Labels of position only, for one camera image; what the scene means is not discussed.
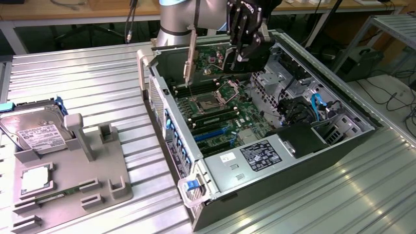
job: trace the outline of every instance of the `wooden table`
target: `wooden table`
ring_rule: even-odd
[[[313,34],[309,38],[308,44],[315,39],[315,36],[323,26],[323,22],[328,17],[331,8],[336,0],[329,4],[321,4],[317,13],[324,13],[316,25]],[[403,0],[393,0],[396,5],[395,14],[400,12],[407,3]],[[385,6],[373,5],[363,6],[353,0],[344,0],[337,12],[356,12],[356,11],[380,11]],[[272,15],[296,15],[311,14],[316,10],[316,5],[311,3],[293,2],[292,4],[283,1],[276,7]],[[16,53],[27,54],[27,49],[19,35],[15,32],[16,27],[28,26],[48,26],[48,25],[68,25],[68,24],[87,24],[87,23],[109,23],[124,22],[128,15],[128,9],[120,10],[99,10],[93,11],[89,5],[79,6],[79,11],[68,7],[57,6],[49,0],[25,0],[24,4],[1,5],[0,4],[0,30],[7,38],[8,43]],[[157,0],[140,0],[136,9],[135,21],[160,20],[160,5]]]

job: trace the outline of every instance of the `ram slot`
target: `ram slot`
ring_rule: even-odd
[[[217,123],[225,122],[225,121],[235,119],[237,117],[239,117],[239,115],[236,113],[220,114],[217,116],[197,120],[192,124],[192,128],[199,129],[199,128],[209,126],[211,124],[217,124]]]
[[[199,86],[192,86],[191,88],[180,87],[175,91],[177,91],[176,93],[177,98],[185,98],[185,97],[189,97],[191,94],[199,95],[199,94],[209,93],[209,92],[213,92],[216,89],[217,89],[216,84],[209,83],[209,84],[204,84]]]
[[[199,135],[199,134],[203,134],[203,133],[207,133],[209,131],[213,131],[216,129],[219,129],[221,127],[220,124],[211,124],[208,127],[205,128],[199,128],[199,129],[195,129],[191,133],[192,135]]]
[[[231,113],[231,112],[235,112],[237,110],[229,108],[229,109],[225,109],[225,110],[220,110],[220,111],[216,111],[216,112],[211,112],[208,114],[204,114],[201,116],[196,116],[191,119],[191,123],[195,123],[195,121],[200,120],[200,119],[204,119],[204,118],[209,118],[212,116],[217,116],[220,114],[224,114],[224,113]]]

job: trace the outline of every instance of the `barcode sticker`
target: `barcode sticker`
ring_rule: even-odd
[[[21,130],[17,134],[29,147],[36,151],[65,144],[64,138],[55,124]]]

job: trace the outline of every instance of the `metal slatted table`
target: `metal slatted table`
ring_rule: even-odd
[[[332,71],[335,73],[344,64],[352,49],[359,45],[371,26],[376,26],[416,50],[416,17],[408,14],[396,16],[371,16],[333,64]]]
[[[148,43],[15,56],[7,99],[59,93],[84,131],[119,129],[132,200],[41,232],[192,233],[139,92],[136,51]],[[0,141],[0,233],[8,232],[15,158]],[[331,168],[212,224],[197,234],[411,233],[416,230],[416,150],[385,128]]]

